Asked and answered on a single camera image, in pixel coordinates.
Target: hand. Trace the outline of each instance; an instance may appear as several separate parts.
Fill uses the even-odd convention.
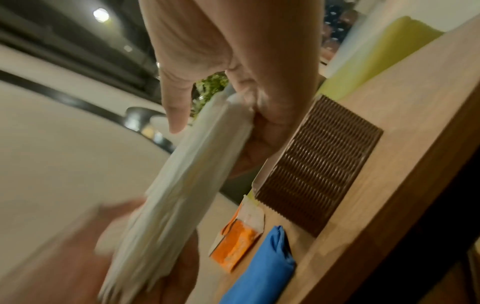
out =
[[[193,83],[225,71],[257,111],[232,174],[263,164],[314,96],[323,1],[140,0],[140,6],[160,63],[170,131],[187,124]]]
[[[112,256],[94,252],[108,225],[144,203],[132,200],[100,206],[52,241],[0,281],[1,304],[96,304]],[[198,235],[185,245],[170,276],[149,293],[140,293],[134,304],[185,303],[197,281]]]

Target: blue cloth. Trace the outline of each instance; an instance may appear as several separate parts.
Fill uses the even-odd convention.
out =
[[[266,236],[250,262],[219,304],[275,303],[295,270],[287,236],[275,226]]]

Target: white wall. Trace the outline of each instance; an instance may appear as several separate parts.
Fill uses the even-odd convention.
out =
[[[363,44],[383,31],[394,20],[410,16],[447,32],[480,14],[480,0],[384,0],[376,4],[362,24],[342,44],[324,69],[331,77]]]

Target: wooden table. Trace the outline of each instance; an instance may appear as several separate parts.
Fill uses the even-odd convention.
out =
[[[283,225],[298,262],[278,303],[344,303],[471,158],[480,145],[479,30],[476,17],[339,102],[384,134],[316,239],[265,207],[265,231]]]

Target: skin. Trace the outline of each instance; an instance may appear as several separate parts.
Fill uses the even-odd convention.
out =
[[[108,225],[144,203],[131,200],[99,206],[35,252],[0,281],[1,304],[97,304],[97,296],[112,255],[95,254],[95,245]],[[197,281],[198,234],[180,254],[171,274],[149,293],[141,292],[134,304],[183,304]]]
[[[262,165],[289,139],[318,85],[319,0],[140,0],[170,131],[190,115],[195,81],[225,71],[256,110],[232,175]]]

